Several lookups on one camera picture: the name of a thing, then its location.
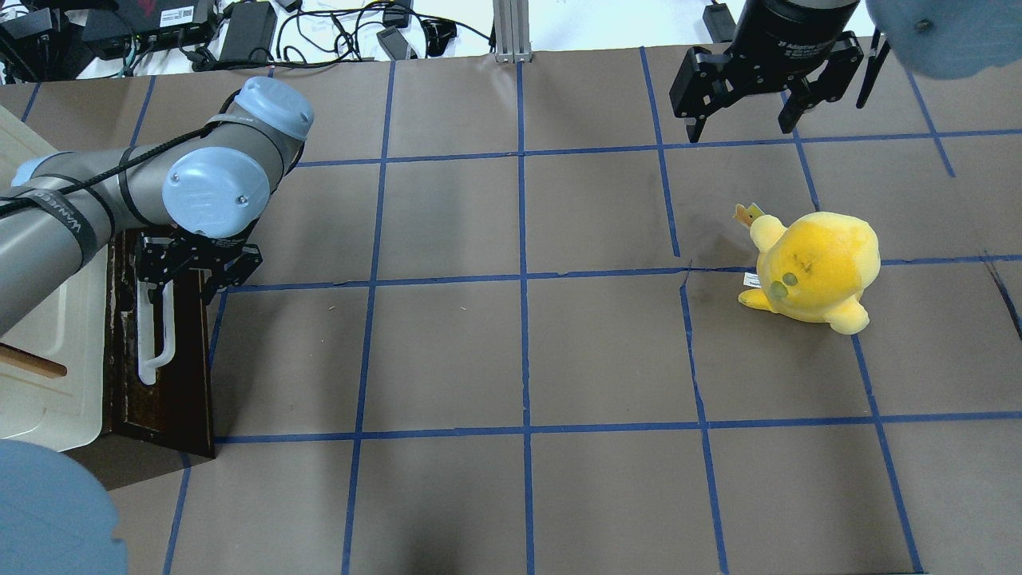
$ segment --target grid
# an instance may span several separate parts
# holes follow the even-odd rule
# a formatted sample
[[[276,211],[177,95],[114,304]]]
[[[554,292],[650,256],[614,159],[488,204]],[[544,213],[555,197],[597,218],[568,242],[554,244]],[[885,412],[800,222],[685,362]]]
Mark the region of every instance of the grid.
[[[525,499],[525,555],[526,566],[529,574],[536,572],[536,550],[535,550],[535,529],[532,510],[532,452],[531,438],[533,435],[542,434],[566,434],[566,433],[608,433],[608,432],[638,432],[638,431],[667,431],[667,430],[698,430],[701,435],[701,445],[703,451],[705,475],[709,490],[709,502],[712,517],[712,527],[715,536],[718,566],[722,573],[729,573],[726,532],[722,524],[718,496],[716,491],[716,478],[713,468],[713,454],[710,442],[710,430],[724,429],[757,429],[757,428],[783,428],[783,427],[816,427],[816,426],[873,426],[876,430],[877,440],[883,454],[884,464],[890,484],[890,489],[897,508],[897,515],[903,532],[905,546],[912,561],[913,569],[917,573],[922,573],[924,569],[923,559],[917,549],[913,536],[910,513],[905,509],[898,485],[897,473],[894,461],[891,457],[887,444],[887,436],[884,426],[886,424],[912,424],[926,422],[958,422],[958,421],[995,421],[995,420],[1020,420],[1022,412],[982,412],[982,413],[953,413],[953,414],[901,414],[883,415],[881,414],[876,397],[873,394],[872,383],[868,370],[867,357],[863,351],[862,344],[857,336],[850,338],[850,343],[857,362],[860,374],[863,381],[864,392],[869,402],[870,416],[868,417],[835,417],[835,418],[796,418],[796,419],[764,419],[764,420],[710,420],[706,416],[705,406],[700,394],[698,366],[693,352],[693,341],[698,337],[694,334],[692,318],[689,308],[689,294],[686,285],[688,274],[699,273],[729,273],[739,271],[753,271],[750,267],[730,266],[730,267],[698,267],[698,266],[673,266],[673,267],[653,267],[643,269],[607,269],[607,270],[587,270],[587,271],[530,271],[526,257],[526,227],[525,227],[525,205],[527,200],[527,182],[525,178],[525,164],[528,157],[542,155],[560,154],[590,154],[590,153],[615,153],[626,151],[657,151],[661,185],[667,214],[667,229],[669,230],[669,241],[676,256],[681,254],[679,245],[677,226],[675,223],[673,203],[671,201],[671,189],[667,175],[667,159],[664,151],[668,149],[699,148],[699,147],[732,147],[751,145],[792,145],[798,153],[799,161],[805,177],[806,185],[810,194],[810,199],[817,209],[821,208],[821,201],[817,195],[816,185],[806,158],[803,144],[821,142],[854,142],[871,140],[932,140],[946,169],[947,175],[954,177],[955,170],[950,159],[943,147],[943,140],[959,137],[974,136],[1004,136],[1022,134],[1020,129],[1005,130],[973,130],[940,132],[930,116],[926,102],[923,99],[916,80],[909,74],[909,82],[913,88],[915,97],[918,100],[920,109],[929,128],[926,133],[907,133],[892,135],[864,135],[864,136],[826,136],[826,137],[801,137],[798,130],[795,130],[791,139],[757,139],[757,140],[732,140],[732,141],[708,141],[700,143],[665,143],[663,141],[660,118],[657,112],[656,94],[654,93],[653,81],[647,60],[645,48],[640,49],[641,61],[643,64],[643,75],[646,82],[649,96],[650,112],[655,130],[656,143],[651,145],[632,146],[608,146],[569,149],[526,149],[525,146],[525,116],[524,116],[524,96],[523,96],[523,74],[522,64],[518,63],[516,68],[516,104],[517,104],[517,140],[516,150],[506,152],[485,152],[485,153],[459,153],[449,155],[415,155],[415,156],[390,156],[388,154],[388,140],[390,129],[391,107],[393,98],[393,84],[396,65],[391,62],[387,78],[386,107],[383,127],[383,141],[379,157],[338,159],[323,161],[305,161],[298,164],[298,169],[321,165],[341,165],[341,164],[373,164],[379,166],[379,182],[376,198],[375,210],[375,231],[373,236],[372,265],[368,280],[355,280],[343,283],[288,283],[288,284],[261,284],[244,285],[229,290],[220,300],[217,314],[217,321],[213,330],[210,361],[213,363],[216,354],[217,344],[220,337],[220,327],[230,300],[231,294],[246,292],[285,291],[285,290],[334,290],[334,289],[365,289],[368,291],[366,307],[365,333],[363,339],[362,366],[359,380],[359,394],[357,417],[354,432],[347,433],[325,433],[325,434],[286,434],[286,435],[248,435],[248,436],[224,436],[217,438],[220,444],[232,443],[271,443],[271,442],[304,442],[304,441],[344,441],[352,442],[354,452],[352,458],[351,478],[349,486],[349,500],[345,518],[344,540],[342,547],[341,572],[346,574],[351,571],[352,540],[355,529],[355,517],[358,512],[359,492],[359,466],[361,457],[361,446],[367,440],[391,440],[407,438],[425,437],[470,437],[470,436],[520,436],[523,442],[523,473],[524,473],[524,493]],[[135,145],[142,127],[146,110],[152,96],[153,88],[157,83],[157,78],[150,78],[138,115],[135,130],[131,137],[131,145]],[[28,105],[22,114],[22,119],[27,119],[32,110],[36,96],[39,92],[39,85],[34,89]],[[378,277],[380,239],[382,232],[382,220],[384,212],[384,187],[386,171],[389,163],[413,162],[413,161],[435,161],[453,159],[481,159],[491,157],[515,156],[517,158],[518,170],[518,234],[519,234],[519,272],[518,274],[495,274],[495,275],[467,275],[448,277],[421,277],[403,279],[382,279]],[[1022,253],[983,253],[976,255],[950,256],[950,257],[920,257],[920,258],[885,258],[883,266],[917,266],[917,265],[942,265],[955,262],[992,262],[992,261],[1018,261],[1022,260]],[[613,276],[643,276],[643,275],[664,275],[673,274],[685,279],[678,295],[678,305],[682,309],[684,318],[684,330],[686,335],[687,352],[689,367],[692,373],[692,392],[695,397],[697,420],[680,422],[648,422],[635,424],[586,424],[586,425],[532,425],[531,423],[531,398],[529,394],[529,308],[528,308],[528,287],[536,281],[550,281],[572,277],[613,277]],[[373,315],[375,310],[376,290],[380,286],[392,285],[427,285],[442,283],[468,283],[468,282],[511,282],[517,281],[520,290],[521,307],[521,368],[522,368],[522,422],[520,426],[513,427],[483,427],[483,428],[458,428],[458,429],[421,429],[410,431],[366,431],[363,429],[366,405],[366,391],[369,372],[369,355],[373,332]],[[993,281],[997,285],[1008,314],[1012,316],[1016,329],[1022,333],[1022,325],[1019,324],[1015,304],[1010,294],[1000,278],[993,273]],[[190,472],[187,457],[182,456],[185,470],[182,477],[178,505],[172,527],[172,535],[168,545],[167,559],[165,563],[165,573],[170,573],[173,564],[177,533],[180,527],[184,510],[184,502],[187,497]]]

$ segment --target light blue joint cover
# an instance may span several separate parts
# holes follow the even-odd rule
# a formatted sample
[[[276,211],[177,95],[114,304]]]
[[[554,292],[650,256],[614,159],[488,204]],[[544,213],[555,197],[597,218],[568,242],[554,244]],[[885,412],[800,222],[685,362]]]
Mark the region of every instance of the light blue joint cover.
[[[113,501],[85,468],[45,447],[0,440],[4,575],[124,575],[117,524]]]
[[[866,2],[898,61],[940,80],[968,78],[1022,58],[1020,5],[1019,0]]]
[[[53,157],[54,155],[56,155],[56,153],[51,153],[49,155],[44,155],[42,157],[34,157],[32,159],[29,159],[25,163],[18,165],[17,172],[14,173],[14,178],[10,180],[11,187],[21,185],[25,182],[31,180],[32,174],[36,173],[36,167],[39,167],[39,165],[41,165],[43,161],[46,161],[47,159]]]
[[[234,103],[296,140],[306,141],[313,125],[313,106],[309,100],[273,78],[249,78]]]
[[[164,205],[184,229],[206,237],[237,235],[270,201],[270,180],[250,155],[230,147],[184,154],[164,179]]]

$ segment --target sticker label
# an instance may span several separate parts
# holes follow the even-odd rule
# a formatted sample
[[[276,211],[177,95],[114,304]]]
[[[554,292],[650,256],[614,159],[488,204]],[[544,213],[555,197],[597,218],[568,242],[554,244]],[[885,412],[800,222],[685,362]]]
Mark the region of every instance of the sticker label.
[[[195,13],[193,6],[183,8],[171,8],[159,12],[159,28],[176,26],[179,23],[191,23],[192,14]]]

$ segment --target electronic device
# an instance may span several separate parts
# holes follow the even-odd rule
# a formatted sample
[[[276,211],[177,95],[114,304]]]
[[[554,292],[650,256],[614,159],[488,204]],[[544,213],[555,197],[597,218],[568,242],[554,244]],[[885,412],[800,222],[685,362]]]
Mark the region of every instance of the electronic device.
[[[735,18],[731,17],[727,4],[714,3],[703,8],[703,23],[714,44],[735,39]]]
[[[83,61],[82,28],[60,10],[41,9],[0,22],[0,61],[8,81],[71,80],[92,60]]]
[[[426,57],[443,56],[447,46],[458,37],[458,26],[444,18],[422,18],[422,32],[426,33]]]
[[[60,10],[112,10],[118,7],[115,0],[33,0],[28,3],[36,8],[57,8]]]
[[[138,51],[199,44],[217,32],[214,0],[122,0],[117,13],[90,10],[83,40],[104,60],[120,58],[138,36]]]
[[[393,28],[408,27],[409,10],[411,9],[412,0],[393,0],[383,10],[383,26]]]
[[[301,7],[301,0],[273,0],[278,6],[284,9],[285,12],[293,12]]]
[[[229,7],[227,35],[218,59],[266,63],[277,27],[277,12],[269,2],[239,2]]]
[[[376,33],[376,38],[380,41],[380,47],[390,56],[392,60],[414,60],[419,57],[412,45],[401,35],[401,31],[393,27],[387,27]]]

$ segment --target blue cap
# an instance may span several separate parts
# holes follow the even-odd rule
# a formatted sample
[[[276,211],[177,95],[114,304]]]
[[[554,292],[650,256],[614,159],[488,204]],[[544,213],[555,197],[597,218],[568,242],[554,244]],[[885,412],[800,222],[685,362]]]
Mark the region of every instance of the blue cap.
[[[230,147],[184,154],[164,179],[164,205],[184,229],[206,237],[241,233],[270,201],[270,180],[250,155]]]
[[[296,140],[306,141],[313,125],[313,106],[309,100],[273,78],[249,78],[234,103]]]
[[[0,440],[5,574],[128,573],[117,524],[113,501],[85,468],[45,447]]]

